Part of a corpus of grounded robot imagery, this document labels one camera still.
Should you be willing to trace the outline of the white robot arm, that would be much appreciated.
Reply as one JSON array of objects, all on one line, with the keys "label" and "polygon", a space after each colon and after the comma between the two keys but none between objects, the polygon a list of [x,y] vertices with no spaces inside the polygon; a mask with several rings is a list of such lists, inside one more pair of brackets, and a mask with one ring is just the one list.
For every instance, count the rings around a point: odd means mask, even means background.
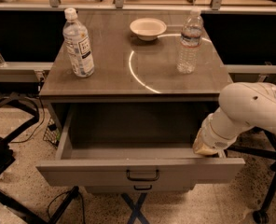
[{"label": "white robot arm", "polygon": [[193,144],[200,155],[213,155],[254,127],[276,135],[276,85],[236,82],[221,90],[219,107],[202,122]]}]

